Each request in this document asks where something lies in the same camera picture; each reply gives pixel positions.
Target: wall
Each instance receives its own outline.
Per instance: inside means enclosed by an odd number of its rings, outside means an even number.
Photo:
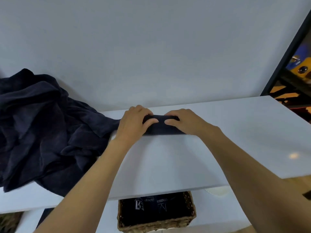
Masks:
[[[259,96],[311,0],[0,0],[0,69],[99,111]]]

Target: person's right hand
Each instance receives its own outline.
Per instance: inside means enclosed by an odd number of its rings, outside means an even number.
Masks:
[[[165,115],[177,116],[180,121],[167,119],[165,120],[165,124],[177,127],[179,130],[189,135],[200,137],[206,132],[220,130],[218,127],[204,121],[190,109],[171,110]]]

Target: woven basket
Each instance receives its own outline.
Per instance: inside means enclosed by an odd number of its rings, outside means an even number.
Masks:
[[[149,231],[157,231],[159,229],[168,229],[172,227],[186,227],[190,222],[196,218],[196,209],[193,204],[193,199],[190,191],[183,192],[186,206],[191,210],[191,216],[184,216],[176,219],[167,219],[164,221],[150,222],[144,224],[137,224],[133,226],[125,227],[122,223],[122,200],[119,200],[118,207],[118,230],[124,233],[146,233]]]

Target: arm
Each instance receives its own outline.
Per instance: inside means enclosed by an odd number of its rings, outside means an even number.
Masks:
[[[170,111],[165,123],[198,136],[222,168],[243,211],[258,233],[311,232],[311,203],[191,110]]]
[[[126,153],[151,124],[158,122],[149,119],[142,124],[147,114],[152,112],[141,105],[125,112],[115,139],[35,233],[95,233]]]

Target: black frame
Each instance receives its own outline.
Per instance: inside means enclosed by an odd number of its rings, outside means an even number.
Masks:
[[[260,96],[267,96],[269,95],[271,89],[275,85],[277,78],[282,69],[284,69],[287,64],[290,62],[292,56],[295,54],[297,48],[306,37],[307,33],[309,32],[311,27],[311,10],[309,11],[307,17],[305,18],[304,22],[301,24],[298,32],[296,33],[293,41],[291,42],[290,46],[286,50],[284,56],[282,57],[281,61],[279,62],[278,66],[274,70],[271,78],[269,79],[267,85],[265,86],[264,90],[262,91]]]

